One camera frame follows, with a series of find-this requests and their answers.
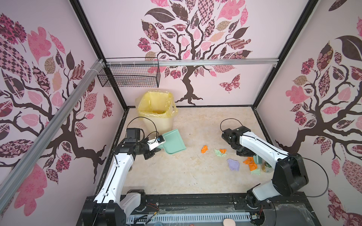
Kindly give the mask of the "mint green dustpan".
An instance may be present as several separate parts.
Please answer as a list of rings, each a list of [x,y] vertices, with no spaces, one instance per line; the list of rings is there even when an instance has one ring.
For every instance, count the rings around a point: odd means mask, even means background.
[[[164,133],[162,136],[165,142],[158,148],[164,149],[166,153],[175,154],[187,149],[178,129]]]

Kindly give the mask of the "mint green hand broom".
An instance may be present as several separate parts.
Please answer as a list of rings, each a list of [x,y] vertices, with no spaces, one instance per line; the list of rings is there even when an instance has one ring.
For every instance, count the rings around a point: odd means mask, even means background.
[[[254,155],[253,159],[254,159],[254,163],[257,165],[261,165],[263,163],[263,159],[258,155]]]

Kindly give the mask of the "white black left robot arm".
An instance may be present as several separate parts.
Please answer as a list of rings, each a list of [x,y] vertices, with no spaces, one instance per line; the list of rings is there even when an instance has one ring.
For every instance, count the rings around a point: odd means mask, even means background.
[[[129,191],[122,198],[122,189],[136,156],[149,159],[160,151],[159,146],[164,142],[164,137],[158,132],[154,139],[149,139],[142,129],[126,130],[125,138],[113,151],[112,164],[101,190],[84,203],[81,211],[84,226],[125,226],[135,209],[145,207],[144,190]]]

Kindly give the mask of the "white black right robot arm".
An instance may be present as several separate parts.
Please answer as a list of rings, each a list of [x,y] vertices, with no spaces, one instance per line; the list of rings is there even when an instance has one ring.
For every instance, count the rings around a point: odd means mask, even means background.
[[[276,196],[290,197],[308,184],[305,164],[300,155],[289,155],[259,138],[249,128],[241,126],[233,130],[223,130],[222,139],[236,150],[237,155],[257,155],[273,169],[271,180],[247,191],[245,203],[249,208],[256,209],[262,201]]]

